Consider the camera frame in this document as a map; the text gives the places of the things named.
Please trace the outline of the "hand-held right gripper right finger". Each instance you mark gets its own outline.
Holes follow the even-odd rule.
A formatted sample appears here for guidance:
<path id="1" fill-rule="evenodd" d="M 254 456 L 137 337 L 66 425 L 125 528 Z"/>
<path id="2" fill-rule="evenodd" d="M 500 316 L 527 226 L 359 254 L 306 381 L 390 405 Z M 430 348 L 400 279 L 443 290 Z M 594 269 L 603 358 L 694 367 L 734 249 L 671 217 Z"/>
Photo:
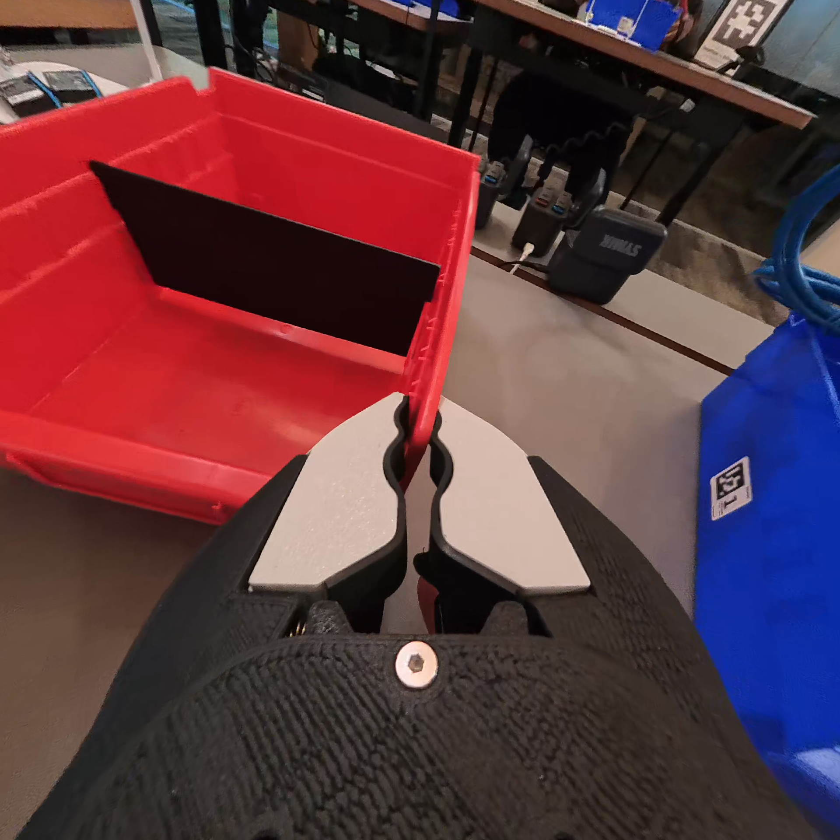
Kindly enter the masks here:
<path id="1" fill-rule="evenodd" d="M 427 551 L 415 567 L 433 591 L 436 634 L 478 634 L 503 602 L 520 604 L 538 626 L 536 599 L 591 589 L 538 475 L 540 458 L 447 398 L 429 451 L 435 491 Z"/>

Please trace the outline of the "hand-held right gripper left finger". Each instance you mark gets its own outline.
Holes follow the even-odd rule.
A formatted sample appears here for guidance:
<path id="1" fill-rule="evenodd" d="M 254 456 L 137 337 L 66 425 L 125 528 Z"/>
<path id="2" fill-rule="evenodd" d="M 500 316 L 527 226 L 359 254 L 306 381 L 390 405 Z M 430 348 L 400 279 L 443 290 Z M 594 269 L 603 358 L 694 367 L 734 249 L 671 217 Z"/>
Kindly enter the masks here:
<path id="1" fill-rule="evenodd" d="M 380 632 L 407 567 L 407 404 L 387 395 L 312 447 L 256 557 L 251 592 L 333 601 L 355 631 Z"/>

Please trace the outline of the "red storage bin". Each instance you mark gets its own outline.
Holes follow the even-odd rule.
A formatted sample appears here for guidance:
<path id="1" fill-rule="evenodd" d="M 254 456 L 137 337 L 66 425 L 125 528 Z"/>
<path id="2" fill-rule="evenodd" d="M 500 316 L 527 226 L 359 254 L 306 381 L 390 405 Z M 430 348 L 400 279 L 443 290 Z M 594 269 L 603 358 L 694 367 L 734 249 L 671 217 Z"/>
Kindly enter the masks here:
<path id="1" fill-rule="evenodd" d="M 2 457 L 222 524 L 353 415 L 432 435 L 476 220 L 464 150 L 221 70 L 2 127 Z M 157 286 L 90 161 L 440 267 L 406 356 Z"/>

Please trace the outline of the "blue storage bin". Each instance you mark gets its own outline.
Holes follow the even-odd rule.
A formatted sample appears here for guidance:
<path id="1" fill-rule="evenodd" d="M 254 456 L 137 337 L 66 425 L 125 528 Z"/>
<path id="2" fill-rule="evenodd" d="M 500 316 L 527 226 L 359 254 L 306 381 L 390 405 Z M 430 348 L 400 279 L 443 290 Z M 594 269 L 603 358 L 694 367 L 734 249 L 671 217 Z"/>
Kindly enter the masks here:
<path id="1" fill-rule="evenodd" d="M 839 828 L 838 337 L 794 314 L 703 401 L 696 626 L 741 724 Z"/>

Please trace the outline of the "brown-edged work desk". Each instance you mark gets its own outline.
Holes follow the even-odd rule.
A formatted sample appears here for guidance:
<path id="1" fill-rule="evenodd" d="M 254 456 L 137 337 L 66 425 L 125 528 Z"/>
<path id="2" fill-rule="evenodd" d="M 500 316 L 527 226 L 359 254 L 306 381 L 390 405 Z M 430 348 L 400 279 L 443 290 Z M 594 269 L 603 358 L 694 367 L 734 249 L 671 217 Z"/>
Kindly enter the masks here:
<path id="1" fill-rule="evenodd" d="M 750 118 L 760 118 L 805 129 L 815 115 L 765 91 L 719 75 L 665 52 L 646 50 L 562 14 L 539 2 L 478 2 L 470 20 L 439 13 L 439 2 L 424 8 L 411 2 L 403 10 L 397 2 L 352 2 L 372 14 L 407 25 L 424 35 L 424 47 L 432 48 L 436 37 L 450 36 L 457 46 L 467 45 L 469 56 L 451 119 L 448 143 L 464 139 L 469 111 L 485 56 L 503 60 L 520 69 L 565 82 L 570 88 L 591 94 L 599 101 L 623 108 L 649 121 L 674 130 L 707 147 L 705 157 L 688 180 L 670 197 L 658 221 L 670 225 L 686 205 L 711 167 Z M 554 58 L 529 52 L 519 45 L 527 33 L 547 36 L 563 51 L 582 53 L 586 60 L 607 58 L 645 88 L 634 88 L 598 77 L 591 65 L 580 66 L 563 56 Z"/>

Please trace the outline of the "white side table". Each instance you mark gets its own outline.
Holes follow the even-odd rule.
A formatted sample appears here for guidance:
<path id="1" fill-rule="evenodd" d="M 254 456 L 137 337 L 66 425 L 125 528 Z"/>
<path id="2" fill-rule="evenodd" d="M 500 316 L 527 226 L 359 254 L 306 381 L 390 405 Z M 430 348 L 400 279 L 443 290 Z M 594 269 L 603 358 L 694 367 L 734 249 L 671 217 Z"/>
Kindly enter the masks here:
<path id="1" fill-rule="evenodd" d="M 598 306 L 555 297 L 534 270 L 503 280 L 491 271 L 489 291 L 469 294 L 461 332 L 485 333 L 507 368 L 630 372 L 690 382 L 697 391 L 723 382 L 771 336 L 773 326 L 661 277 L 632 276 L 614 299 Z"/>

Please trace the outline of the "black plastic bin divider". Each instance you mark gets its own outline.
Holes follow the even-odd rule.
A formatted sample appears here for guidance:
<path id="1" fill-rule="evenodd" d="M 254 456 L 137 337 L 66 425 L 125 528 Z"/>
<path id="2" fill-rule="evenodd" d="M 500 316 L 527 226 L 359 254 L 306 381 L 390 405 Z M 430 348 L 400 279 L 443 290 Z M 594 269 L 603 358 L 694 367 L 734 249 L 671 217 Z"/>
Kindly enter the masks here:
<path id="1" fill-rule="evenodd" d="M 440 267 L 90 161 L 159 287 L 406 356 Z"/>

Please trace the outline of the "black usb charger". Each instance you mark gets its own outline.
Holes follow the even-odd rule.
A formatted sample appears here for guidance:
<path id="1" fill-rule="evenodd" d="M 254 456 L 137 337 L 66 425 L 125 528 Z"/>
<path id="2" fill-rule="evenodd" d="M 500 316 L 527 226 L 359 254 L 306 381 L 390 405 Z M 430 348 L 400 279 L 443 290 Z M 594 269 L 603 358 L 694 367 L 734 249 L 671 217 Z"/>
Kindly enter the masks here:
<path id="1" fill-rule="evenodd" d="M 522 252 L 533 246 L 530 256 L 548 254 L 564 226 L 573 206 L 572 196 L 565 190 L 544 186 L 531 195 L 511 239 L 511 246 Z"/>
<path id="2" fill-rule="evenodd" d="M 566 229 L 549 261 L 548 288 L 604 306 L 647 267 L 667 234 L 654 219 L 597 206 L 578 227 Z"/>
<path id="3" fill-rule="evenodd" d="M 522 185 L 528 167 L 529 163 L 522 161 L 514 161 L 510 164 L 489 161 L 482 165 L 479 172 L 476 231 L 487 226 L 495 205 L 509 198 Z"/>

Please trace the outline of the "white round table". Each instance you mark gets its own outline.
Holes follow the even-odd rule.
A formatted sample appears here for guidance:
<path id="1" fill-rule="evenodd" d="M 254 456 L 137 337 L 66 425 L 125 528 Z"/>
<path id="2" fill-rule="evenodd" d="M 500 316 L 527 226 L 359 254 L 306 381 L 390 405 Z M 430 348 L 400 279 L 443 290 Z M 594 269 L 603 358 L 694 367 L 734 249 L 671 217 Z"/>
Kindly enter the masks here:
<path id="1" fill-rule="evenodd" d="M 42 112 L 52 112 L 54 110 L 67 108 L 60 106 L 60 103 L 56 99 L 55 95 L 50 91 L 45 83 L 43 77 L 44 70 L 70 70 L 70 69 L 80 69 L 81 68 L 68 65 L 61 62 L 56 62 L 52 60 L 22 60 L 22 61 L 12 61 L 12 62 L 3 62 L 2 63 L 2 70 L 1 70 L 1 80 L 10 78 L 10 77 L 18 77 L 18 76 L 26 76 L 29 75 L 33 78 L 34 82 L 41 88 L 41 90 L 45 93 L 45 95 L 51 101 L 49 109 Z M 128 88 L 117 82 L 106 79 L 105 77 L 101 77 L 96 75 L 95 73 L 90 73 L 89 71 L 85 70 L 89 76 L 93 79 L 93 81 L 98 86 L 99 90 L 101 91 L 101 98 L 105 98 L 107 96 L 111 96 L 123 91 L 128 90 Z M 2 101 L 1 101 L 1 124 L 3 126 L 15 123 L 19 119 L 16 119 L 14 115 L 5 108 L 2 108 Z"/>

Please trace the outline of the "black packet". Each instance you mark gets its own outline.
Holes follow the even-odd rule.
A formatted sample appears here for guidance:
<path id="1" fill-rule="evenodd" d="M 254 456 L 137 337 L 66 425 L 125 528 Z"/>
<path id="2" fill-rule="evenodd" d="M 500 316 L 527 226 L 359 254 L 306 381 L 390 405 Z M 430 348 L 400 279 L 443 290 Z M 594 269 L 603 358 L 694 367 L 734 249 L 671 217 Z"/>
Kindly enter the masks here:
<path id="1" fill-rule="evenodd" d="M 34 116 L 49 109 L 51 101 L 29 75 L 1 81 L 2 109 L 16 119 Z"/>
<path id="2" fill-rule="evenodd" d="M 98 86 L 84 70 L 44 70 L 43 77 L 62 107 L 102 97 Z"/>

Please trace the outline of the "small blue bin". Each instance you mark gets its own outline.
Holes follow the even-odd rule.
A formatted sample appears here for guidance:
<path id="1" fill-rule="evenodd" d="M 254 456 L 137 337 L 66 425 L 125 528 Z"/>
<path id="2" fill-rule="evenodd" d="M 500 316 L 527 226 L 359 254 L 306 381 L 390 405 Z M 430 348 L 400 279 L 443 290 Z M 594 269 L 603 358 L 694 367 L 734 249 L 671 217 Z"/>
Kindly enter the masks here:
<path id="1" fill-rule="evenodd" d="M 676 35 L 687 14 L 684 2 L 587 1 L 579 14 L 584 23 L 650 51 Z"/>

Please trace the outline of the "printed marker tag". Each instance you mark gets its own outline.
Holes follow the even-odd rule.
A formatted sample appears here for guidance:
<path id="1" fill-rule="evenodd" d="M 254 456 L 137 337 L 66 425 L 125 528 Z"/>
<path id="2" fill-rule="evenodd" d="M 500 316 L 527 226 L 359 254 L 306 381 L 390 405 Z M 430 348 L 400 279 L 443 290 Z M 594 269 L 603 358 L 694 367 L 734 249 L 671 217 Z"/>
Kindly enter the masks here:
<path id="1" fill-rule="evenodd" d="M 700 39 L 693 63 L 733 76 L 744 64 L 763 63 L 763 42 L 791 1 L 728 1 Z"/>

